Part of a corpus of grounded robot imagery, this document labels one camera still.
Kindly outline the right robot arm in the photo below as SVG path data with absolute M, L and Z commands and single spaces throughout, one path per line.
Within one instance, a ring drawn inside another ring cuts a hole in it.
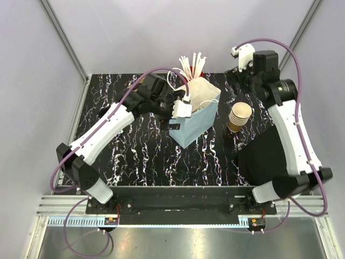
M 298 90 L 290 79 L 280 79 L 279 56 L 275 51 L 256 51 L 252 45 L 234 47 L 238 66 L 226 76 L 234 90 L 253 92 L 274 122 L 241 152 L 239 162 L 253 179 L 252 196 L 245 200 L 251 214 L 264 203 L 299 195 L 319 188 L 333 172 L 317 158 L 304 126 Z

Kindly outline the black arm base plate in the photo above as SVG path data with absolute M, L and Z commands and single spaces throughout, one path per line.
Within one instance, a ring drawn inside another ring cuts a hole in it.
M 88 199 L 88 214 L 113 213 L 123 206 L 144 210 L 221 210 L 234 204 L 248 214 L 264 213 L 272 202 L 256 203 L 252 187 L 113 187 L 114 196 L 105 205 Z

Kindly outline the light blue paper bag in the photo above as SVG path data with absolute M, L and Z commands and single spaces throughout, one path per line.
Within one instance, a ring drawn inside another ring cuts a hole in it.
M 215 122 L 221 90 L 203 77 L 188 82 L 192 106 L 189 118 L 171 119 L 171 125 L 179 129 L 170 129 L 169 135 L 183 148 L 206 132 Z

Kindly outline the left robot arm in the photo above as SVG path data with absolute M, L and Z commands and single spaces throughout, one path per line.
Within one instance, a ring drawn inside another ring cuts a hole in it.
M 98 155 L 143 114 L 158 115 L 165 128 L 170 119 L 189 117 L 190 100 L 188 83 L 174 91 L 166 79 L 155 74 L 155 70 L 144 73 L 105 109 L 84 135 L 69 145 L 62 143 L 57 147 L 59 164 L 56 170 L 62 171 L 78 188 L 95 198 L 102 212 L 112 213 L 116 209 L 114 193 L 92 167 Z

